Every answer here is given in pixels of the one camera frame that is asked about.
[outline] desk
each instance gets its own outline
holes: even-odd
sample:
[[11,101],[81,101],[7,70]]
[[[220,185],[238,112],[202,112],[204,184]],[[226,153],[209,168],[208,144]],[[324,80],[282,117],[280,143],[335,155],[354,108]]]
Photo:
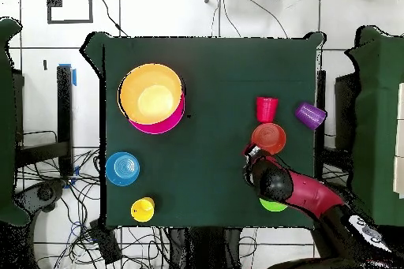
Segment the desk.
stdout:
[[[132,185],[118,187],[107,180],[107,225],[140,225],[130,208],[150,196],[155,216],[142,226],[310,227],[310,219],[297,210],[271,213],[260,205],[242,177],[243,150],[258,125],[256,97],[277,97],[275,122],[287,135],[280,156],[296,171],[312,175],[313,132],[294,110],[301,101],[314,103],[316,48],[322,41],[319,32],[306,39],[89,35],[81,53],[106,81],[107,158],[127,151],[140,162]],[[150,62],[171,67],[186,86],[183,119],[157,136],[132,127],[117,103],[123,77]]]

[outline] yellow bowl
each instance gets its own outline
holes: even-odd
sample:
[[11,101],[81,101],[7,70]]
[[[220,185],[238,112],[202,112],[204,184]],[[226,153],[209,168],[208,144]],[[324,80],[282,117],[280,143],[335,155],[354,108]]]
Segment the yellow bowl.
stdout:
[[130,214],[138,222],[148,222],[155,214],[155,202],[150,197],[141,198],[132,204]]
[[130,71],[118,89],[122,113],[139,124],[164,121],[177,109],[182,94],[175,71],[160,64],[145,64]]

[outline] blue bowl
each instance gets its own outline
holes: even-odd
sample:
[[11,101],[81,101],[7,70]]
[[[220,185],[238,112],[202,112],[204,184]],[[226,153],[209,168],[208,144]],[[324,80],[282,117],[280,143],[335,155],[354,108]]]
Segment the blue bowl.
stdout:
[[107,160],[106,174],[114,185],[130,185],[137,179],[139,172],[139,162],[130,153],[117,152]]

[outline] power strip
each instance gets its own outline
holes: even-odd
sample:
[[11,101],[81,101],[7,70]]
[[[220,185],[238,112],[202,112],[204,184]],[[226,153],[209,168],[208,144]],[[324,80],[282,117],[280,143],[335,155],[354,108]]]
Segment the power strip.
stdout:
[[122,258],[122,250],[119,248],[114,229],[99,226],[98,219],[90,222],[90,227],[89,233],[92,240],[98,244],[105,264],[119,261]]

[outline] magenta bowl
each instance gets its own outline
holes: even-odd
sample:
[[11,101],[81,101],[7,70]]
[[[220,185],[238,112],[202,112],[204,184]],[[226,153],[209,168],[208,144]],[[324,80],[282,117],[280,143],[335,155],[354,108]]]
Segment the magenta bowl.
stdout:
[[182,116],[184,115],[184,111],[185,111],[185,97],[184,94],[182,94],[180,104],[178,104],[177,109],[175,110],[175,112],[172,113],[171,116],[169,116],[164,121],[160,121],[159,123],[150,125],[139,124],[134,121],[131,121],[130,119],[129,121],[135,128],[137,128],[141,132],[150,134],[161,134],[166,133],[167,131],[170,131],[173,127],[175,127],[181,120]]

